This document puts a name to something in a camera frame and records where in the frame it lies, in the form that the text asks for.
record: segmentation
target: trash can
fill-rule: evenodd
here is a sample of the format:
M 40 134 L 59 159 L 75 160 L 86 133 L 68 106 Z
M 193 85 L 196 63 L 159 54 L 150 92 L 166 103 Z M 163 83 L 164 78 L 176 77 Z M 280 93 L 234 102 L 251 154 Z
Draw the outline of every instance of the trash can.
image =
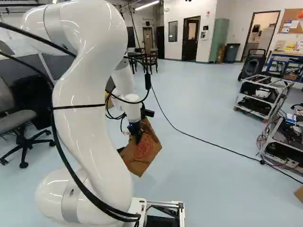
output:
M 225 63 L 234 63 L 237 57 L 240 44 L 227 44 L 225 48 Z

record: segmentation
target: black mat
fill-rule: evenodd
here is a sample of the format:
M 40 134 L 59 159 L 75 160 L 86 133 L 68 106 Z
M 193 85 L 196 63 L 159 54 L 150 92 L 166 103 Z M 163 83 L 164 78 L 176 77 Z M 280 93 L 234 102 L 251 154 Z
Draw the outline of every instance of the black mat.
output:
M 148 215 L 146 227 L 179 227 L 179 220 Z

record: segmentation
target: green cabinet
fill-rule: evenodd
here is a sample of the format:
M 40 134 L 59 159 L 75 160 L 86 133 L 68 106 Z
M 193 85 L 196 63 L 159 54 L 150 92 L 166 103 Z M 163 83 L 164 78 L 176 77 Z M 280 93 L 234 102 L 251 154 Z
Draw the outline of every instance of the green cabinet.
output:
M 229 20 L 224 18 L 216 19 L 214 22 L 214 34 L 212 47 L 209 55 L 209 62 L 216 62 L 219 48 L 225 45 Z

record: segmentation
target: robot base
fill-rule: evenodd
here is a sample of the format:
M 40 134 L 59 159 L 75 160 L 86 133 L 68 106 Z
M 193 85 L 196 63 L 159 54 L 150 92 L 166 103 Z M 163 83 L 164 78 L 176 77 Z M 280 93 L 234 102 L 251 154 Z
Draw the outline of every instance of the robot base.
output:
M 171 218 L 147 215 L 150 208 L 161 211 L 171 216 Z M 129 212 L 142 215 L 138 227 L 185 227 L 185 207 L 183 202 L 146 201 L 143 198 L 133 198 Z M 134 223 L 125 223 L 123 225 L 123 227 L 133 226 Z

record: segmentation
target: light blue floor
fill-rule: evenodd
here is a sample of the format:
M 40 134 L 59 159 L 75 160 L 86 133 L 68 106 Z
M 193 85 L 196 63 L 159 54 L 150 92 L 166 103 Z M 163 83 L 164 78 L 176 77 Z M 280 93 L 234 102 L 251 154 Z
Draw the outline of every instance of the light blue floor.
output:
M 151 78 L 163 111 L 177 128 L 255 157 L 256 138 L 264 124 L 233 111 L 240 70 L 241 64 L 160 61 L 159 73 L 154 72 Z M 141 67 L 135 81 L 138 93 L 144 96 Z M 286 112 L 303 100 L 302 86 L 296 87 L 283 106 Z M 269 167 L 175 131 L 152 93 L 145 105 L 156 112 L 150 121 L 163 149 L 141 178 L 134 176 L 135 196 L 183 201 L 187 227 L 302 226 L 303 204 L 293 195 L 299 183 Z M 117 148 L 127 143 L 119 122 L 108 121 L 108 131 Z M 29 136 L 34 133 L 33 128 L 28 130 Z M 0 154 L 13 147 L 13 142 L 12 138 L 8 142 L 1 140 Z M 29 167 L 25 170 L 18 167 L 20 156 L 18 153 L 10 157 L 9 165 L 0 166 L 1 226 L 57 226 L 34 205 L 34 191 L 43 176 L 63 166 L 56 149 L 36 145 L 27 155 Z

